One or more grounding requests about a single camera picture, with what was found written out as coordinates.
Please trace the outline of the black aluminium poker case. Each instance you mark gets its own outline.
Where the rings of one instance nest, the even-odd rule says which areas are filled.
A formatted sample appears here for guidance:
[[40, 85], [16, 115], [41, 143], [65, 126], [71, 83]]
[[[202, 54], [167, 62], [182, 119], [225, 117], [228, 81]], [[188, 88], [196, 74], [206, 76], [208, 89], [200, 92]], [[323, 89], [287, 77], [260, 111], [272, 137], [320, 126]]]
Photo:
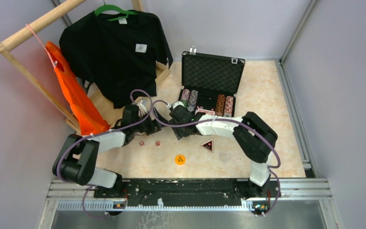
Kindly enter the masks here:
[[198, 91], [198, 99], [195, 111], [199, 108], [215, 111], [217, 96], [233, 96], [233, 114], [236, 96], [242, 74], [244, 72], [245, 59], [199, 53], [192, 47], [182, 53], [181, 91], [183, 89]]

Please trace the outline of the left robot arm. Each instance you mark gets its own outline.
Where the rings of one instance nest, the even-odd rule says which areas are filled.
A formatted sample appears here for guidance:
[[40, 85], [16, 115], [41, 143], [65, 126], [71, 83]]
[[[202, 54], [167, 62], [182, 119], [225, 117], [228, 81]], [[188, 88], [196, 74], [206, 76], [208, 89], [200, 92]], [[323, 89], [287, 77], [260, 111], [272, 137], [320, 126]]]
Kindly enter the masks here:
[[162, 126], [145, 109], [127, 105], [115, 126], [106, 132], [81, 136], [69, 135], [57, 156], [52, 173], [62, 181], [93, 186], [101, 192], [122, 195], [126, 191], [122, 175], [96, 166], [98, 155], [127, 146], [138, 134], [151, 135]]

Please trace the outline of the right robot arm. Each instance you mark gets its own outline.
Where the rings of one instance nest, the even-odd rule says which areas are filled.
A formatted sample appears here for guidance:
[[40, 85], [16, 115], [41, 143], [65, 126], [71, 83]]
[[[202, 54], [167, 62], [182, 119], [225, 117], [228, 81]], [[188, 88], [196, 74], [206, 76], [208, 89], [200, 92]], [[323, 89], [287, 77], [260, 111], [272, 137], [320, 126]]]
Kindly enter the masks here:
[[261, 197], [267, 193], [273, 167], [277, 133], [256, 113], [247, 112], [242, 117], [221, 117], [204, 112], [193, 114], [181, 105], [171, 109], [171, 119], [166, 123], [177, 139], [190, 135], [222, 136], [235, 140], [250, 159], [247, 181], [237, 181], [234, 190], [240, 198]]

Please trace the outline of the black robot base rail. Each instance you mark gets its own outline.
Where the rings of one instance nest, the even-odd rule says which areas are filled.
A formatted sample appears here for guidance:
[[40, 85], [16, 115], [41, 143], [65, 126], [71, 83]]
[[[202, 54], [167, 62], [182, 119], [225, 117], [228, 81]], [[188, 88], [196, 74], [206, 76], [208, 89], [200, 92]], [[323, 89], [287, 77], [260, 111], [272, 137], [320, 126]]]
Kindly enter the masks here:
[[280, 196], [276, 180], [262, 187], [247, 178], [125, 178], [114, 188], [96, 187], [95, 198], [127, 199], [129, 207], [238, 207], [249, 198]]

